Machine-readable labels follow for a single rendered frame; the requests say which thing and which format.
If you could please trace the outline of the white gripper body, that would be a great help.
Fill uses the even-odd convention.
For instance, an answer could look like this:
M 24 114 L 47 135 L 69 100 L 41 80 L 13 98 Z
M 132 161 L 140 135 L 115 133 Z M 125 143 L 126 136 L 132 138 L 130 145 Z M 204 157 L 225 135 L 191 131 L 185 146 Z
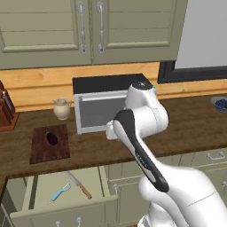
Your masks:
M 117 136 L 115 135 L 114 133 L 114 126 L 113 126 L 113 121 L 109 121 L 107 124 L 106 124 L 106 138 L 108 140 L 115 140 L 117 139 Z

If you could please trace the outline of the purple eggplant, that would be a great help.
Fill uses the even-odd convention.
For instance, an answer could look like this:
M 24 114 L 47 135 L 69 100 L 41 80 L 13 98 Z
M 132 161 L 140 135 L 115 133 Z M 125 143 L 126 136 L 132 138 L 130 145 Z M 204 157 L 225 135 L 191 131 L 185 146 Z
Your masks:
M 58 138 L 50 131 L 46 131 L 46 138 L 50 145 L 56 145 L 58 143 Z

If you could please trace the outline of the dark wooden cutting board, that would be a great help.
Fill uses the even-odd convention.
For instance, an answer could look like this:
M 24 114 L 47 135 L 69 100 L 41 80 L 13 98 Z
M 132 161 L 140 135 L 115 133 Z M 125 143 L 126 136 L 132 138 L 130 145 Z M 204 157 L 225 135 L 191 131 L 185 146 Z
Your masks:
M 46 131 L 50 131 L 58 138 L 56 145 L 49 144 L 46 138 Z M 70 152 L 66 124 L 34 128 L 30 164 L 61 160 L 69 157 Z

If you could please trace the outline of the black and grey toaster oven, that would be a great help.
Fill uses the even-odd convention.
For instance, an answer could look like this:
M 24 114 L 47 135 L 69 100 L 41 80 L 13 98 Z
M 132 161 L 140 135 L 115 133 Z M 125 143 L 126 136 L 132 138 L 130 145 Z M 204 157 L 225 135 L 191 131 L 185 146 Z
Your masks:
M 82 102 L 80 97 L 122 95 L 135 82 L 147 82 L 143 74 L 77 77 L 73 79 L 74 112 L 79 135 L 105 131 L 106 124 L 124 108 L 126 98 Z

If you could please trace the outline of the beige ceramic jug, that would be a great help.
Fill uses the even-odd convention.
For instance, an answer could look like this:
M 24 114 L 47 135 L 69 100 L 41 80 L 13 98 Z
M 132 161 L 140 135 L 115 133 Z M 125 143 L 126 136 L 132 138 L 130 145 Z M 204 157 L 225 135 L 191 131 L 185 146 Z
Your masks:
M 72 101 L 66 98 L 57 98 L 53 100 L 53 112 L 59 120 L 66 120 L 71 112 Z

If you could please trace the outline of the green lower cupboard door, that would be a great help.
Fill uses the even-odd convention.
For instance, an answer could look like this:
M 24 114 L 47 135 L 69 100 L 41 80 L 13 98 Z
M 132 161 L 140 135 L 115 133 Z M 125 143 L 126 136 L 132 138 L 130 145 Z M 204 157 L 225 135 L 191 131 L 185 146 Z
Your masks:
M 138 190 L 140 176 L 109 180 L 111 195 L 118 196 L 116 222 L 114 227 L 129 227 L 137 225 L 149 208 L 149 202 L 144 200 Z M 118 185 L 118 194 L 114 192 L 114 184 Z
M 222 186 L 223 181 L 227 181 L 227 168 L 210 169 L 206 171 L 206 175 L 219 192 L 227 207 L 227 188 Z

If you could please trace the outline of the green cupboard door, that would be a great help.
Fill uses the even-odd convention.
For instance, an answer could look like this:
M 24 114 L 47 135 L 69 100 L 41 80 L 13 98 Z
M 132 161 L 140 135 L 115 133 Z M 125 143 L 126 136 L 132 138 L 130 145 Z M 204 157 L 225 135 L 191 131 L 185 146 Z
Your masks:
M 227 188 L 222 186 L 223 181 L 227 181 L 227 168 L 210 169 L 206 171 L 206 175 L 219 192 L 227 207 Z
M 104 5 L 104 52 L 97 3 Z M 90 0 L 92 63 L 160 62 L 177 59 L 188 0 Z
M 79 2 L 84 5 L 85 54 Z M 0 69 L 90 63 L 88 0 L 0 0 Z
M 137 225 L 149 208 L 149 202 L 144 200 L 138 190 L 140 176 L 109 180 L 111 195 L 118 196 L 116 222 L 114 227 L 129 227 Z M 118 194 L 114 192 L 114 184 L 118 185 Z

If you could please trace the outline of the light blue peeler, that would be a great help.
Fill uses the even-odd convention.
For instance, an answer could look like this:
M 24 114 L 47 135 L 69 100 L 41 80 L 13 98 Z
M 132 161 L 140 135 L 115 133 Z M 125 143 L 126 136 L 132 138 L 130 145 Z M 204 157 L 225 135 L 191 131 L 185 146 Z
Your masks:
M 51 201 L 55 201 L 62 192 L 67 192 L 71 188 L 71 183 L 67 183 L 64 187 L 60 188 L 51 195 Z

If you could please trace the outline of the green closed drawer front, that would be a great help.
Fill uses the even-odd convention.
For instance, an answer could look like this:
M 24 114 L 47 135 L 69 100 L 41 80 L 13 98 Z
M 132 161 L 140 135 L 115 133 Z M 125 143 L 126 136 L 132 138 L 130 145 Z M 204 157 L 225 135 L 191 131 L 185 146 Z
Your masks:
M 200 167 L 206 165 L 213 165 L 227 161 L 227 148 L 220 148 L 214 150 L 206 150 L 196 152 L 193 155 L 192 166 Z

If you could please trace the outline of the open green drawer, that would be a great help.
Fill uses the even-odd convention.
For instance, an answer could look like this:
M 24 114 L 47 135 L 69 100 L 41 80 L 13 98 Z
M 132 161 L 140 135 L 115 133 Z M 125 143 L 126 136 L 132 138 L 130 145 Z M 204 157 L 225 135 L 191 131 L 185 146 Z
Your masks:
M 51 195 L 72 180 L 66 171 L 27 179 L 27 188 L 18 212 L 10 214 L 15 227 L 77 227 L 77 217 L 82 218 L 81 227 L 109 227 L 116 221 L 118 197 L 111 195 L 103 167 L 82 168 L 71 172 L 91 194 L 89 200 L 79 186 L 71 185 L 55 201 Z

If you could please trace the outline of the wooden knife block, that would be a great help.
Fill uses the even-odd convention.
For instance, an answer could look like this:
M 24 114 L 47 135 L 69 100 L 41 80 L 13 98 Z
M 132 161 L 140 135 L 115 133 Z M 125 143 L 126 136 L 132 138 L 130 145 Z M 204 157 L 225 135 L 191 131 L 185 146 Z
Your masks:
M 0 81 L 0 131 L 14 130 L 19 115 L 7 89 Z

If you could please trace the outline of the green upper cupboard door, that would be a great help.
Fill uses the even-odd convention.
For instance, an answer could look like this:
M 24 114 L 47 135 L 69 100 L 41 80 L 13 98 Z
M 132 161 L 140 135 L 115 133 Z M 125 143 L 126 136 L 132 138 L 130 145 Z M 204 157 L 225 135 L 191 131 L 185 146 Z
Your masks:
M 104 5 L 104 52 L 97 3 Z M 160 62 L 177 59 L 188 0 L 90 0 L 92 63 Z
M 79 2 L 84 5 L 85 54 Z M 0 0 L 0 69 L 90 63 L 88 0 Z

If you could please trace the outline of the blueberries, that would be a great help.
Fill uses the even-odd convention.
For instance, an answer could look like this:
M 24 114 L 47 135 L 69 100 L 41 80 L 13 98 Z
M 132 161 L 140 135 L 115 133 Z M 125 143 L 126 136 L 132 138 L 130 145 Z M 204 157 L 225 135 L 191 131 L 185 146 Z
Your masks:
M 219 108 L 227 109 L 227 100 L 226 99 L 220 99 L 215 102 L 215 105 Z

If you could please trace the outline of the black framed window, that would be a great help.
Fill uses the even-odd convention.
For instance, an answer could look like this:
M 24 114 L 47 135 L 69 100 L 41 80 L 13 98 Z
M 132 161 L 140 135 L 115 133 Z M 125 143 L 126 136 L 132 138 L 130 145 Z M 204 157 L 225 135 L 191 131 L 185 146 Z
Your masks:
M 227 0 L 188 0 L 176 61 L 160 63 L 158 83 L 227 79 Z

